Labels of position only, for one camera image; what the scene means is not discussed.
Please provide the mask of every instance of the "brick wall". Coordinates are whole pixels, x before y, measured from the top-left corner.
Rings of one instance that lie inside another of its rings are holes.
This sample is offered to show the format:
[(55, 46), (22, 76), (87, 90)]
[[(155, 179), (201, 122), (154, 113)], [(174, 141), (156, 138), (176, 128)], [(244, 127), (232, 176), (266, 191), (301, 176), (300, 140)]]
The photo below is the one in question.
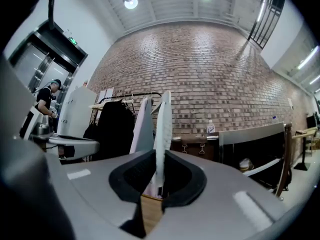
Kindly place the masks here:
[(170, 90), (175, 136), (200, 135), (209, 119), (228, 131), (272, 124), (273, 116), (292, 122), (294, 132), (313, 111), (310, 97), (271, 71), (239, 32), (209, 23), (162, 24), (121, 38), (88, 87), (114, 87), (115, 95)]

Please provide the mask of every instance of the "table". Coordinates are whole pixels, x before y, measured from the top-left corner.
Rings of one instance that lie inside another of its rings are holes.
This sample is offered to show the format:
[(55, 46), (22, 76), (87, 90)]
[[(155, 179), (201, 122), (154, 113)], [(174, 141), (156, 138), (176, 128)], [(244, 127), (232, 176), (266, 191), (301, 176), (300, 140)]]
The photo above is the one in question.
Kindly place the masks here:
[(315, 135), (317, 129), (314, 129), (314, 128), (310, 128), (310, 129), (306, 129), (304, 130), (304, 134), (300, 134), (300, 135), (295, 135), (295, 136), (292, 136), (292, 139), (300, 139), (302, 138), (302, 162), (299, 162), (295, 167), (294, 169), (296, 170), (301, 170), (301, 171), (308, 171), (309, 167), (310, 167), (310, 163), (309, 162), (306, 162), (305, 163), (305, 157), (306, 157), (306, 137), (309, 137), (309, 136), (313, 136)]

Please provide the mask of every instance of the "round ceiling light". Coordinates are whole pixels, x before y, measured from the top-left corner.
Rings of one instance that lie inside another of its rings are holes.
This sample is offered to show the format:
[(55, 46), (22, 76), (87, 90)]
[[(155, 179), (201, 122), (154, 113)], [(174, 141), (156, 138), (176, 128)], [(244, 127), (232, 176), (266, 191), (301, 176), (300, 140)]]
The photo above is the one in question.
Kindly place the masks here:
[(138, 5), (138, 0), (124, 1), (124, 6), (128, 9), (134, 9)]

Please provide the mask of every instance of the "green exit sign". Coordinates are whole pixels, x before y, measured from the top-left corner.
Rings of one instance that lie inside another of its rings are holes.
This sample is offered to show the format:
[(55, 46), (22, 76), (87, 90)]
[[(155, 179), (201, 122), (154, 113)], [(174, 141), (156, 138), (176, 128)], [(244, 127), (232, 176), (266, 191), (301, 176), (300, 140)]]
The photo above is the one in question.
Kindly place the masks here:
[(71, 43), (73, 43), (75, 46), (77, 45), (77, 41), (74, 40), (72, 37), (69, 37), (69, 40)]

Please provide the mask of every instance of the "white ceiling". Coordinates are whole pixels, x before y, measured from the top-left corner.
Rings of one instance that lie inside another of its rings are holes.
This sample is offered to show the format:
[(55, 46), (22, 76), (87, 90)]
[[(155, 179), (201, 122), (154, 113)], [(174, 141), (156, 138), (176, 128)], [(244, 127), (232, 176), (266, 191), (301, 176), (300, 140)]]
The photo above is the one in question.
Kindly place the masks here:
[[(106, 10), (115, 24), (118, 37), (152, 25), (176, 21), (205, 21), (220, 23), (239, 29), (249, 35), (260, 11), (261, 0), (138, 0), (134, 9), (127, 9), (123, 0), (105, 0)], [(278, 21), (275, 16), (270, 29)], [(265, 36), (267, 40), (272, 31)], [(304, 25), (290, 49), (277, 64), (277, 71), (288, 75), (293, 82), (300, 84), (308, 92), (320, 88), (320, 80), (309, 82), (320, 74), (320, 58), (315, 56), (301, 70), (297, 70), (300, 61), (305, 59), (316, 41), (308, 27)]]

